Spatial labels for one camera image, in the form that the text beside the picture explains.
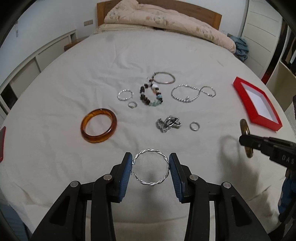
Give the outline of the dark bronze ring bangle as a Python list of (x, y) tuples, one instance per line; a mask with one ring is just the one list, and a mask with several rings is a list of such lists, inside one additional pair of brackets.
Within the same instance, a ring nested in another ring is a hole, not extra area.
[[(250, 135), (250, 130), (247, 124), (247, 121), (245, 119), (240, 120), (240, 129), (241, 129), (241, 134), (242, 135)], [(245, 153), (248, 158), (253, 157), (253, 149), (250, 147), (244, 147), (245, 148)]]

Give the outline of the amber resin bangle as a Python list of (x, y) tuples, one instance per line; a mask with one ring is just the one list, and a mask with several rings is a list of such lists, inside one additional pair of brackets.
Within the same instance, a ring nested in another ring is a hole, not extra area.
[(81, 121), (81, 136), (89, 143), (100, 143), (109, 139), (116, 130), (117, 117), (113, 111), (99, 108), (88, 113)]

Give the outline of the large twisted silver hoop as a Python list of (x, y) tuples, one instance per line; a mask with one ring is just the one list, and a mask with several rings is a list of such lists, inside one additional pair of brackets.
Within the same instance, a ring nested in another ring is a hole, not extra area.
[(169, 158), (160, 150), (144, 149), (133, 157), (131, 174), (142, 185), (159, 185), (165, 181), (169, 173)]

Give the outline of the thin silver bangle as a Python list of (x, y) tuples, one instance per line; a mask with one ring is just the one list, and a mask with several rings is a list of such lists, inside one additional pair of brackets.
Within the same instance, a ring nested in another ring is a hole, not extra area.
[(175, 76), (165, 71), (155, 72), (152, 77), (149, 78), (149, 82), (155, 82), (158, 84), (173, 84), (175, 81)]

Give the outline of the red jewelry box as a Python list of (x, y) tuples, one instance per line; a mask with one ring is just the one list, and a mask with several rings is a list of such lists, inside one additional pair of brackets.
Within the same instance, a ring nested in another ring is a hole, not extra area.
[(282, 127), (280, 117), (264, 91), (240, 77), (235, 78), (233, 86), (252, 123), (275, 132)]

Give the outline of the blue clothing pile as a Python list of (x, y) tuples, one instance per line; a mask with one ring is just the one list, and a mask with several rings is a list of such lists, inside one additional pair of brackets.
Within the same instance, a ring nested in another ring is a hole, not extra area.
[(241, 37), (235, 37), (231, 34), (227, 34), (227, 36), (235, 43), (235, 50), (232, 51), (234, 56), (241, 62), (245, 62), (249, 54), (249, 48), (246, 40)]

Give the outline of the red box lid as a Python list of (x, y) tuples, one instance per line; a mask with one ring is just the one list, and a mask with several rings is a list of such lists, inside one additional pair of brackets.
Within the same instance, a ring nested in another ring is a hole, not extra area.
[(0, 162), (4, 159), (4, 138), (6, 133), (6, 127), (4, 126), (0, 131)]

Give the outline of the white wardrobe door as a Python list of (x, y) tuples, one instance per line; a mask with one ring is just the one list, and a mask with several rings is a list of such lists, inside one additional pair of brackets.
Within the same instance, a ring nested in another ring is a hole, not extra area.
[(249, 53), (244, 61), (259, 78), (269, 66), (282, 26), (281, 15), (267, 2), (249, 1), (242, 38), (246, 40)]

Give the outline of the white bed sheet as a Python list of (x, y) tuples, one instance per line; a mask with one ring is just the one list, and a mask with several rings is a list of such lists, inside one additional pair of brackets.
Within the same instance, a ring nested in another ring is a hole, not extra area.
[[(174, 75), (175, 83), (149, 82), (158, 71)], [(294, 141), (273, 94), (228, 50), (163, 31), (90, 36), (40, 73), (6, 117), (4, 197), (34, 230), (71, 181), (95, 181), (126, 152), (153, 148), (175, 152), (207, 182), (232, 183), (273, 230), (285, 168), (260, 152), (248, 159), (239, 144), (247, 113), (233, 87), (236, 77), (263, 90), (283, 124), (278, 132), (250, 124), (250, 131)], [(115, 113), (117, 127), (106, 141), (89, 143), (81, 121), (99, 108)]]

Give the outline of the white low cabinet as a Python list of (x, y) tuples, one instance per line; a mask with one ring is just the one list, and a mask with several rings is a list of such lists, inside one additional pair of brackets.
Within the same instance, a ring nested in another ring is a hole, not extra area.
[(64, 47), (76, 39), (76, 30), (67, 32), (43, 45), (19, 64), (1, 84), (1, 93), (7, 90), (12, 98), (5, 101), (1, 95), (1, 118), (5, 119), (15, 102), (32, 81), (57, 57), (64, 53)]

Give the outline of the beige floral quilt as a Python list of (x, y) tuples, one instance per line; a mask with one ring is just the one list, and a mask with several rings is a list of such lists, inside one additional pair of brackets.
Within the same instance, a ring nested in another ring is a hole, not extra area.
[(222, 15), (183, 1), (103, 1), (97, 3), (97, 23), (145, 26), (187, 34), (232, 53), (235, 43), (219, 31)]

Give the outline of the wall socket plate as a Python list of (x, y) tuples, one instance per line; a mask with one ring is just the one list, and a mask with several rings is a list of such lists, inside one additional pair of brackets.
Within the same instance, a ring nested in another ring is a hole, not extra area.
[(85, 21), (83, 24), (84, 24), (84, 26), (92, 25), (93, 24), (93, 20)]

